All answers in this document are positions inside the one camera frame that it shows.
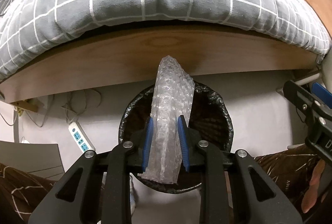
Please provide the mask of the right hand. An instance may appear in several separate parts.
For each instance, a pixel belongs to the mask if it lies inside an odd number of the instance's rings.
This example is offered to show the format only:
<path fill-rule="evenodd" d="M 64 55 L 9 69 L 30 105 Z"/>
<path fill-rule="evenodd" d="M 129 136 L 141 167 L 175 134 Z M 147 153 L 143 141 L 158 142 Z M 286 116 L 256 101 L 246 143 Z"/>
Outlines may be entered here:
<path fill-rule="evenodd" d="M 319 162 L 317 163 L 317 165 L 313 170 L 312 177 L 310 180 L 310 186 L 306 191 L 306 193 L 304 194 L 301 203 L 301 208 L 303 213 L 307 213 L 317 202 L 320 179 L 324 169 L 325 169 L 325 161 L 321 159 L 319 160 Z"/>

